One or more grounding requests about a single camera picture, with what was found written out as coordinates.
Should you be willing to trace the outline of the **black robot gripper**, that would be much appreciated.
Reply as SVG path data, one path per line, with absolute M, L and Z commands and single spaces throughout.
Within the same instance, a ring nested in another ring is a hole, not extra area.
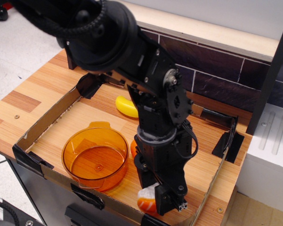
M 159 183 L 154 188 L 156 210 L 164 215 L 187 208 L 184 196 L 188 188 L 184 166 L 198 151 L 198 141 L 189 122 L 183 122 L 170 140 L 144 140 L 139 134 L 134 140 L 138 154 L 134 157 L 142 189 Z

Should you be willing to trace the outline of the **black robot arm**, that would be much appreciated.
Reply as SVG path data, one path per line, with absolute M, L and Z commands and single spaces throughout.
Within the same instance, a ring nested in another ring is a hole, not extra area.
M 133 14 L 110 0 L 13 0 L 34 26 L 55 36 L 92 74 L 126 85 L 138 111 L 134 164 L 143 188 L 154 186 L 159 215 L 187 207 L 184 166 L 196 155 L 187 118 L 192 100 L 172 57 L 148 38 Z

